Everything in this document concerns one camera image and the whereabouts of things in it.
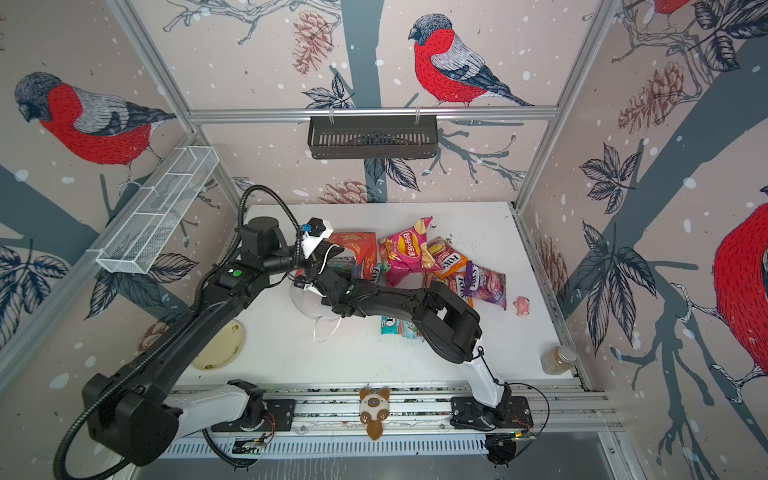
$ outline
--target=yellow plate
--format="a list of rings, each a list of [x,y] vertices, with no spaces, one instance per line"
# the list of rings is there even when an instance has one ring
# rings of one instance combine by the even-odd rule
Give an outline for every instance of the yellow plate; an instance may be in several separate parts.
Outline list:
[[[192,361],[192,366],[198,370],[220,369],[234,360],[244,343],[243,326],[237,320],[230,320]]]

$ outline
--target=metal floor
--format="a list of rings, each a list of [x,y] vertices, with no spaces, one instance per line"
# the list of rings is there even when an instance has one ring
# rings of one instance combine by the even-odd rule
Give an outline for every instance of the metal floor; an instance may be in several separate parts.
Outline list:
[[[137,468],[133,480],[512,480],[567,478],[613,480],[598,434],[544,433],[509,468],[494,468],[483,455],[410,455],[402,457],[263,460],[249,472],[233,472],[218,458],[157,460]]]

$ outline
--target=wire basket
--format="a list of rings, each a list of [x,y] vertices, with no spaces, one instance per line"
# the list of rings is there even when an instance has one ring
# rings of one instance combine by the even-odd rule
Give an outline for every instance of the wire basket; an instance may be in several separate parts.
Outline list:
[[[405,115],[312,117],[307,143],[312,157],[432,158],[437,155],[437,117]]]
[[[185,147],[96,261],[109,272],[146,273],[219,163],[212,147]]]

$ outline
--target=small pink figurine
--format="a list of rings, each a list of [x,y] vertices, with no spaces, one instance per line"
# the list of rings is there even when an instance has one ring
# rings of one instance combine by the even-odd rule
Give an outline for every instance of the small pink figurine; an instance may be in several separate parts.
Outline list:
[[[528,302],[528,299],[524,296],[519,296],[517,300],[512,302],[512,305],[518,309],[518,316],[526,316],[529,314],[528,308],[531,306],[531,303]]]

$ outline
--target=black metal shelf basket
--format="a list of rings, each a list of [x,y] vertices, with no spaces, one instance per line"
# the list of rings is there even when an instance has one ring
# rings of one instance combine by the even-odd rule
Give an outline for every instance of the black metal shelf basket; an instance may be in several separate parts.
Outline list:
[[[307,139],[312,157],[432,158],[437,155],[437,117],[409,115],[312,117]]]

